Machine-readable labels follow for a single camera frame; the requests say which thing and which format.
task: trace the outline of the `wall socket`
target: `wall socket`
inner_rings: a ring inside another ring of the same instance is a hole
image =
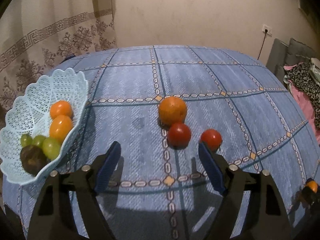
[[[262,26],[262,31],[264,32],[265,29],[268,30],[267,35],[272,36],[272,28],[264,24],[264,25]]]

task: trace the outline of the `power cord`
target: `power cord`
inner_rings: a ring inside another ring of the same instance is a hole
[[[260,49],[260,52],[259,52],[258,60],[259,60],[259,58],[260,58],[260,54],[261,54],[261,51],[262,51],[262,48],[263,48],[263,44],[264,44],[264,41],[265,41],[265,39],[266,39],[268,30],[265,29],[265,30],[264,30],[264,33],[265,33],[265,34],[264,34],[263,43],[262,43],[262,46],[261,46],[261,49]]]

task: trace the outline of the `curtain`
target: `curtain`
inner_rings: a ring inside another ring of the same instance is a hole
[[[111,0],[12,0],[0,41],[2,128],[14,99],[65,57],[116,47]]]

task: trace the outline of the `perforated basket wall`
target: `perforated basket wall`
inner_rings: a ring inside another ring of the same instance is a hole
[[[84,73],[75,73],[72,68],[55,70],[52,76],[41,76],[34,84],[28,85],[25,95],[17,97],[13,107],[5,116],[6,126],[0,131],[1,171],[11,183],[26,185],[47,176],[70,149],[80,128],[87,102],[88,82]],[[50,107],[59,100],[68,101],[73,109],[73,129],[64,140],[59,156],[48,163],[36,177],[25,172],[21,160],[20,137],[29,133],[32,137],[42,134],[49,136],[52,122]]]

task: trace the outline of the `orange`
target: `orange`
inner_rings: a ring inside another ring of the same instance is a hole
[[[159,104],[158,113],[160,121],[171,126],[176,122],[184,122],[187,116],[187,105],[180,98],[168,97]]]
[[[314,193],[317,193],[317,191],[318,191],[318,184],[314,180],[309,181],[306,184],[306,187],[311,188]]]
[[[72,107],[69,102],[60,100],[50,107],[50,116],[54,120],[58,115],[66,115],[72,117]]]
[[[50,125],[49,135],[62,144],[68,133],[71,131],[72,126],[72,120],[69,116],[58,115]]]

